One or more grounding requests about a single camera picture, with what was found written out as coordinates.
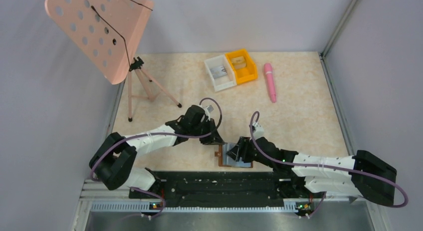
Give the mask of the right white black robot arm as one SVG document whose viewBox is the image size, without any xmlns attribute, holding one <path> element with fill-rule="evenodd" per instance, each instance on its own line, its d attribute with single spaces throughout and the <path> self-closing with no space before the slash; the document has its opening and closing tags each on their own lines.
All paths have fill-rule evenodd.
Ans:
<svg viewBox="0 0 423 231">
<path fill-rule="evenodd" d="M 300 192 L 334 192 L 360 196 L 382 206 L 394 204 L 395 188 L 378 179 L 396 181 L 397 170 L 373 155 L 359 150 L 353 156 L 319 157 L 297 151 L 279 149 L 266 138 L 255 142 L 250 137 L 240 137 L 224 153 L 235 162 L 259 162 L 275 172 L 289 176 L 294 188 Z"/>
</svg>

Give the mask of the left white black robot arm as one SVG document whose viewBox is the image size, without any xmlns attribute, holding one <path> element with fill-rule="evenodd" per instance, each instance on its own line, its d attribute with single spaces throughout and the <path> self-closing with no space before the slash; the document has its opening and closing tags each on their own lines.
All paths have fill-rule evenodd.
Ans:
<svg viewBox="0 0 423 231">
<path fill-rule="evenodd" d="M 107 189 L 120 187 L 148 191 L 160 179 L 147 168 L 135 168 L 134 162 L 142 155 L 174 147 L 189 139 L 198 139 L 203 145 L 220 145 L 218 123 L 211 117 L 213 106 L 192 105 L 178 119 L 138 135 L 109 134 L 89 162 L 91 176 Z"/>
</svg>

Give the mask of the brown leather card holder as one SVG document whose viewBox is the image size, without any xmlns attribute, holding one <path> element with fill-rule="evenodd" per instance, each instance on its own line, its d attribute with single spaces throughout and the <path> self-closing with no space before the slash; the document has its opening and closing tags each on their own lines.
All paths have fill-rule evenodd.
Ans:
<svg viewBox="0 0 423 231">
<path fill-rule="evenodd" d="M 218 150 L 215 151 L 214 156 L 218 159 L 219 167 L 231 167 L 231 168 L 243 168 L 243 169 L 252 169 L 253 163 L 245 163 L 241 158 L 235 158 L 235 160 L 230 157 L 227 153 L 233 148 L 238 148 L 238 145 L 235 143 L 224 143 L 218 146 Z"/>
</svg>

